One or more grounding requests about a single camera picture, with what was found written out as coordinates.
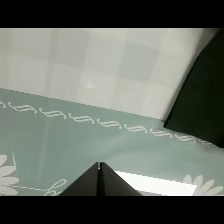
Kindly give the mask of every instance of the black pointed object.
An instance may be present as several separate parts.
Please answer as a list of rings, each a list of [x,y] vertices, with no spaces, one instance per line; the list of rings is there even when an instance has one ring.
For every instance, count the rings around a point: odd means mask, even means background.
[[[60,196],[141,196],[106,163],[95,163]]]

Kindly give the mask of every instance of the white vine border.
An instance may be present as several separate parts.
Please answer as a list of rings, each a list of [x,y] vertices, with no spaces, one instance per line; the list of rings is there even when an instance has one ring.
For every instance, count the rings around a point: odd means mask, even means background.
[[[2,101],[0,101],[0,105],[5,109],[6,108],[6,104],[3,103]],[[12,106],[11,102],[8,102],[8,106],[12,109],[14,109],[17,112],[25,112],[25,111],[32,111],[34,114],[37,114],[38,110],[34,109],[32,106],[30,105],[22,105],[22,106]],[[67,116],[62,112],[62,111],[43,111],[42,108],[39,108],[39,112],[44,114],[47,117],[56,117],[56,116],[62,116],[64,119],[67,119]],[[97,122],[95,122],[90,116],[78,116],[78,117],[74,117],[72,116],[71,113],[68,114],[68,117],[73,119],[76,122],[89,122],[90,124],[100,124],[103,127],[109,128],[109,127],[114,127],[117,126],[119,129],[122,129],[122,125],[117,122],[117,121],[100,121],[99,118],[96,119]],[[138,132],[138,131],[142,131],[144,134],[148,133],[148,130],[143,127],[143,126],[135,126],[135,127],[128,127],[127,124],[123,125],[124,128],[130,132]],[[177,138],[180,141],[192,141],[194,143],[199,142],[203,145],[210,145],[212,143],[198,139],[194,136],[189,136],[189,135],[178,135],[178,134],[171,134],[169,131],[153,131],[152,128],[150,128],[150,132],[151,134],[155,135],[156,137],[161,137],[161,136],[169,136],[169,138],[172,138],[173,136],[175,138]]]

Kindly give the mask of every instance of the white daisy print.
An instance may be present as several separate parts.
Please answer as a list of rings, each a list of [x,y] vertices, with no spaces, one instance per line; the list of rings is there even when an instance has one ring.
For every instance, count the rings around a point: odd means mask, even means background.
[[[197,185],[193,196],[215,196],[223,190],[222,186],[213,187],[215,180],[209,180],[203,184],[203,176],[197,176],[192,180],[190,175],[184,177],[183,183]]]
[[[6,160],[6,155],[0,155],[0,196],[17,195],[18,192],[9,186],[18,183],[19,179],[16,177],[7,177],[9,174],[13,173],[16,168],[14,166],[2,166]]]

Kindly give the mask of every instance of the white flower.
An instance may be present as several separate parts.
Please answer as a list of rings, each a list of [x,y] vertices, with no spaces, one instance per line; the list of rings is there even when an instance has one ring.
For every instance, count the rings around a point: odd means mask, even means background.
[[[3,195],[16,195],[18,192],[10,188],[11,184],[15,184],[19,182],[19,179],[16,177],[6,177],[9,174],[13,173],[16,168],[14,166],[3,166],[1,167],[5,161],[7,160],[6,155],[0,155],[0,196]]]
[[[223,190],[222,186],[214,187],[215,180],[209,180],[203,184],[203,176],[197,176],[194,181],[190,175],[184,177],[183,183],[197,185],[193,196],[214,196]]]

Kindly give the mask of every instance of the green surface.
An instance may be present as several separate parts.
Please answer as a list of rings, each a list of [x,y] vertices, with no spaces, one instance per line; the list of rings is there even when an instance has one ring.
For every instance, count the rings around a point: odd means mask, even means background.
[[[66,183],[56,189],[60,192],[96,161],[105,161],[115,170],[179,182],[187,174],[192,178],[203,175],[205,181],[215,179],[214,186],[224,185],[223,149],[193,138],[181,141],[175,133],[166,132],[157,119],[6,89],[0,89],[0,101],[6,105],[0,105],[0,154],[8,157],[3,166],[16,166],[10,176],[19,178],[14,188],[18,195],[43,195],[65,179]],[[21,111],[30,106],[37,113]],[[39,108],[50,113],[41,113]],[[74,121],[69,113],[89,116],[94,124],[90,119]],[[128,128],[143,126],[147,133],[140,128],[131,132],[124,124]]]

